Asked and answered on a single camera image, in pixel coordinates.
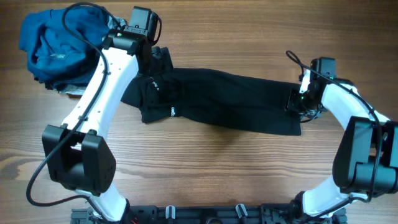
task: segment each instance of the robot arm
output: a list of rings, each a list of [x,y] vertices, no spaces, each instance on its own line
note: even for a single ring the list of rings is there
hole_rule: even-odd
[[[315,62],[313,61],[313,64],[316,65],[313,67],[317,68],[318,72],[331,74],[334,69],[330,68],[330,60],[331,58],[317,59]],[[322,64],[326,64],[327,70],[330,72],[323,70]],[[312,98],[312,103],[319,99],[320,102],[317,102],[319,103],[317,107],[330,111],[342,125],[345,135],[333,163],[333,175],[318,187],[303,193],[303,212],[311,217],[337,207],[349,198],[368,199],[374,165],[374,156],[370,155],[370,148],[374,143],[373,134],[376,132],[374,118],[361,101],[332,83],[326,84],[324,88],[310,87],[310,80],[314,79],[313,76],[314,74],[311,74],[309,70],[306,70],[303,74],[300,96]],[[318,86],[322,86],[322,81],[317,80],[315,82]],[[341,84],[358,95],[358,91],[352,83],[343,80]],[[383,127],[384,134],[387,135],[385,141],[396,141],[395,133],[392,130],[396,128],[397,124],[377,111],[374,113]],[[376,190],[382,194],[393,194],[397,192],[398,178],[397,166],[396,164],[392,165],[391,162],[396,160],[392,155],[396,154],[398,149],[397,146],[392,144],[384,144],[382,150],[385,154],[382,157],[382,164],[379,165],[377,170]],[[331,217],[333,213],[330,212],[321,217]]]
[[[129,202],[120,195],[112,183],[116,160],[105,140],[111,119],[128,84],[149,67],[152,45],[148,40],[153,41],[157,20],[157,15],[149,9],[135,7],[129,26],[123,30],[109,32],[104,40],[102,52],[108,59],[110,74],[85,121],[73,133],[71,140],[48,161],[49,174],[53,181],[61,183],[66,189],[74,190],[77,194],[86,195],[95,204],[101,215],[94,211],[93,215],[88,213],[90,217],[102,216],[109,222],[130,223],[131,215],[137,209],[129,206]],[[102,63],[100,61],[98,64],[84,95],[74,110],[63,120],[61,127],[46,127],[42,136],[46,156],[78,123],[79,116],[93,99],[103,76]],[[335,61],[332,58],[316,59],[312,65],[316,71],[336,78]],[[148,215],[151,220],[155,220],[151,223],[165,223],[165,219],[169,219],[168,223],[173,223],[172,220],[176,218],[180,219],[178,223],[198,223],[197,220],[200,220],[200,223],[223,223],[221,218],[217,218],[218,214],[237,217],[238,223],[248,223],[248,220],[251,220],[250,223],[257,223],[253,221],[254,218],[260,221],[258,223],[280,223],[271,222],[274,219],[267,218],[268,214],[277,212],[284,220],[299,222],[305,217],[318,217],[324,211],[341,205],[348,198],[367,199],[374,164],[374,156],[370,155],[370,148],[374,143],[374,118],[366,106],[353,95],[335,84],[322,80],[309,70],[303,74],[302,81],[300,91],[290,94],[287,109],[313,118],[322,111],[329,110],[345,129],[345,135],[333,163],[331,177],[318,187],[298,194],[291,202],[290,208],[276,209],[275,206],[261,205],[246,209],[243,204],[232,208],[176,209],[169,206],[150,207],[149,214],[144,212],[140,215]],[[348,80],[339,80],[339,82],[358,93]],[[375,114],[382,124],[383,132],[387,134],[382,148],[384,154],[377,171],[376,190],[379,194],[394,194],[398,191],[398,137],[395,136],[398,124],[389,121],[377,111]],[[334,212],[320,217],[326,220]],[[235,223],[232,221],[234,217],[229,218],[226,223]]]

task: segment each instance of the blue towel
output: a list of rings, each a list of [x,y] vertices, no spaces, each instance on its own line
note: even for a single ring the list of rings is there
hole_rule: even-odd
[[[27,52],[27,68],[35,80],[56,89],[65,84],[87,85],[99,59],[89,45],[63,28],[64,11],[29,14],[22,22],[19,41],[19,48]],[[97,47],[109,31],[108,20],[100,9],[86,6],[71,9],[65,18],[69,29]]]

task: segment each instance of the black plastic housing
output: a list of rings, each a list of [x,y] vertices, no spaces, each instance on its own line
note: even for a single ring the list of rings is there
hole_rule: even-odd
[[[320,57],[311,61],[311,68],[327,78],[336,78],[336,61],[333,58]],[[328,81],[314,72],[310,73],[308,91],[304,93],[303,105],[308,110],[327,111],[321,104],[323,91]]]
[[[388,121],[383,127],[385,139],[382,144],[381,163],[377,170],[376,194],[393,194],[398,191],[398,123]],[[333,180],[343,193],[367,192],[371,188],[371,178],[375,156],[371,148],[376,143],[374,121],[367,118],[351,117],[335,160]]]
[[[45,155],[69,133],[66,128],[48,125],[42,135]],[[81,143],[81,150],[72,146]],[[71,140],[57,151],[47,164],[52,181],[69,190],[86,190],[93,195],[105,192],[114,177],[116,160],[104,138],[75,132]]]
[[[126,50],[129,55],[136,55],[139,69],[149,68],[151,65],[152,45],[145,34],[135,32],[135,28],[126,26],[123,31],[111,29],[103,42],[104,49],[114,47]]]
[[[155,40],[158,20],[158,15],[150,9],[134,6],[129,27],[135,28],[138,33],[145,34],[148,41],[153,42]]]

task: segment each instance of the table surface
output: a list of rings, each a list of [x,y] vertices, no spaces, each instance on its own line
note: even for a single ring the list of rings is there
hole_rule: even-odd
[[[77,100],[46,90],[18,50],[29,13],[70,5],[66,0],[0,3],[0,223],[68,223],[81,200],[37,208],[25,198],[27,182],[44,158],[41,134],[59,125]],[[129,19],[133,6],[163,20],[158,43],[175,67],[212,68],[298,82],[293,50],[309,64],[336,58],[339,77],[352,80],[365,99],[398,119],[397,1],[101,1]],[[331,175],[343,129],[330,113],[302,125],[301,136],[276,136],[220,128],[186,118],[141,123],[137,108],[120,104],[108,144],[117,160],[114,182],[132,205],[259,205],[287,203]],[[73,195],[39,175],[33,196],[53,201]],[[349,223],[397,223],[398,196],[348,208]]]

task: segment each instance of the black cable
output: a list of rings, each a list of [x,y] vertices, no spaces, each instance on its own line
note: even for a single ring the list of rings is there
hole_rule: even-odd
[[[349,198],[347,201],[343,202],[342,205],[339,205],[337,207],[328,209],[324,212],[322,212],[321,214],[315,216],[315,217],[311,217],[308,220],[304,221],[304,223],[309,222],[310,220],[313,220],[315,218],[319,218],[322,217],[328,213],[331,212],[335,212],[341,208],[343,208],[345,205],[347,205],[348,203],[352,203],[353,200],[360,200],[364,203],[369,203],[372,200],[372,197],[374,195],[374,189],[376,186],[376,177],[377,177],[377,170],[379,168],[379,163],[380,163],[380,155],[381,155],[381,146],[382,146],[382,130],[381,130],[381,125],[380,125],[380,121],[379,118],[376,116],[375,112],[374,112],[374,108],[371,107],[368,102],[366,102],[366,100],[364,100],[362,97],[360,97],[358,94],[354,93],[352,90],[348,89],[347,87],[343,86],[342,84],[332,80],[331,78],[328,78],[324,75],[322,75],[321,73],[315,71],[314,69],[304,65],[300,59],[290,50],[286,51],[286,55],[289,59],[291,59],[293,62],[295,62],[296,64],[298,64],[301,68],[306,68],[308,70],[310,70],[311,72],[319,75],[320,77],[328,80],[330,83],[333,83],[335,85],[337,85],[338,87],[344,89],[345,91],[347,91],[349,94],[355,96],[360,102],[362,102],[362,104],[366,107],[366,109],[368,109],[369,114],[372,115],[372,117],[374,118],[374,121],[376,123],[376,129],[377,129],[377,141],[376,141],[376,160],[374,161],[374,165],[373,165],[373,171],[372,171],[372,177],[371,177],[371,188],[369,189],[369,193],[368,193],[368,198],[367,199],[363,199],[360,197],[351,197]]]
[[[153,41],[152,46],[154,46],[155,44],[157,44],[157,42],[160,39],[160,34],[162,33],[162,19],[160,17],[158,17],[159,20],[159,33],[157,34],[157,38],[155,41]]]
[[[57,200],[55,202],[49,202],[49,203],[41,203],[41,202],[36,202],[35,200],[32,199],[32,186],[33,183],[35,182],[37,176],[39,175],[40,171],[44,168],[44,166],[48,163],[48,161],[51,159],[51,157],[57,152],[59,151],[63,145],[68,142],[70,140],[70,138],[72,137],[73,133],[80,127],[80,125],[84,122],[84,120],[87,117],[87,114],[90,112],[90,109],[93,107],[96,99],[98,98],[98,96],[101,93],[101,90],[105,84],[105,80],[106,80],[106,76],[107,74],[109,74],[109,67],[108,67],[108,61],[105,57],[105,55],[102,53],[102,51],[100,51],[100,49],[98,49],[95,45],[93,45],[92,43],[90,43],[89,41],[85,40],[84,38],[80,37],[78,34],[75,34],[74,32],[72,32],[66,25],[65,23],[65,16],[67,15],[67,12],[69,10],[71,10],[72,8],[76,7],[76,6],[83,6],[83,5],[87,5],[87,6],[93,6],[93,7],[98,7],[101,10],[103,10],[105,13],[109,14],[112,19],[115,20],[115,22],[118,24],[118,26],[120,27],[120,23],[114,18],[114,16],[112,16],[110,14],[110,12],[108,12],[104,7],[90,3],[90,2],[79,2],[76,4],[72,4],[71,6],[67,7],[65,12],[62,15],[62,25],[65,28],[65,30],[67,32],[69,32],[72,36],[76,37],[77,39],[83,41],[84,43],[88,44],[89,46],[91,46],[92,48],[94,48],[99,55],[101,56],[103,62],[104,62],[104,71],[103,71],[103,77],[101,80],[101,83],[99,84],[99,87],[97,89],[97,91],[95,92],[93,98],[91,99],[91,101],[89,102],[87,108],[84,110],[83,114],[80,116],[77,124],[72,128],[72,130],[70,130],[70,132],[54,147],[54,149],[50,152],[50,154],[42,161],[42,163],[38,166],[38,168],[36,169],[36,171],[33,173],[32,177],[30,178],[30,181],[27,185],[26,188],[26,198],[28,200],[28,202],[32,205],[38,206],[38,207],[49,207],[49,206],[54,206],[54,205],[59,205],[61,203],[64,202],[68,202],[71,201],[73,199],[76,198],[83,198],[85,200],[87,200],[87,202],[93,207],[93,209],[101,216],[105,219],[105,217],[103,216],[103,214],[100,212],[100,210],[96,207],[96,205],[91,201],[91,199],[86,196],[86,195],[76,195],[76,196],[72,196],[72,197],[68,197],[65,199],[61,199],[61,200]]]
[[[320,113],[320,110],[317,110],[317,112],[315,113],[314,116],[312,116],[312,118],[300,121],[300,123],[307,123],[307,122],[310,122],[310,121],[313,121],[313,120],[317,119],[319,113]]]

